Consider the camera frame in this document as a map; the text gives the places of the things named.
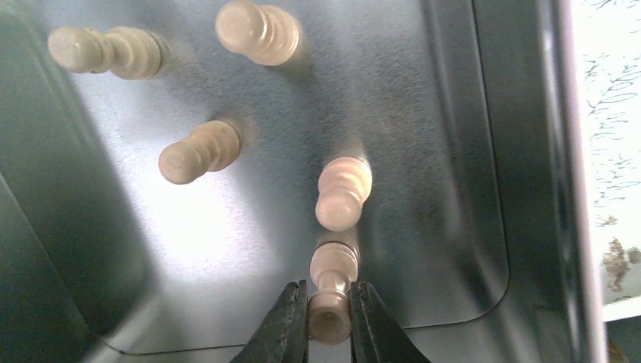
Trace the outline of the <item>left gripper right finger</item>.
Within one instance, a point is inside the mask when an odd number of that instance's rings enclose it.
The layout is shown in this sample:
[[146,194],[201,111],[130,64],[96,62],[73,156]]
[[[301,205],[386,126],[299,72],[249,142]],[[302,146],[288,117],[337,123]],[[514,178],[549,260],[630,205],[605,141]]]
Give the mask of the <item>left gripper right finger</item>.
[[392,317],[372,284],[353,282],[349,300],[353,362],[430,363]]

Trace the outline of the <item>metal tray with light pieces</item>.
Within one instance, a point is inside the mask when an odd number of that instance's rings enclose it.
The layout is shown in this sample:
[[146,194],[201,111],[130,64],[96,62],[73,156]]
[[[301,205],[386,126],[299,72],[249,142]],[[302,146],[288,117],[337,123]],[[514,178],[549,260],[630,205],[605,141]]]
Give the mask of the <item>metal tray with light pieces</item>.
[[[322,168],[369,163],[359,277],[433,362],[604,362],[572,1],[280,1],[300,60],[217,40],[221,1],[1,3],[1,360],[227,362],[331,238]],[[61,26],[139,28],[151,79],[71,73]],[[186,185],[202,123],[239,157]]]

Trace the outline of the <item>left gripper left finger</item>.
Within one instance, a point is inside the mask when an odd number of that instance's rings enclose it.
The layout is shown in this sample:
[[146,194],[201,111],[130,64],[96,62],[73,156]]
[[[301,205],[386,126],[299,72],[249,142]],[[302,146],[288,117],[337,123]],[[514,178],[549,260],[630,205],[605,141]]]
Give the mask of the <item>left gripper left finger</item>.
[[305,280],[289,282],[232,362],[308,361],[308,291]]

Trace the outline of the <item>light pawn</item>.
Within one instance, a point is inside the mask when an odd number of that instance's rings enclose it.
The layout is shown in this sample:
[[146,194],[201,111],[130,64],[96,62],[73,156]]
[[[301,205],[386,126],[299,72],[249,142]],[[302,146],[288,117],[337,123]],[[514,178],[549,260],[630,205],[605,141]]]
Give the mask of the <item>light pawn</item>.
[[310,263],[317,288],[308,302],[308,335],[326,345],[337,345],[351,334],[348,292],[358,279],[356,253],[336,242],[319,246]]

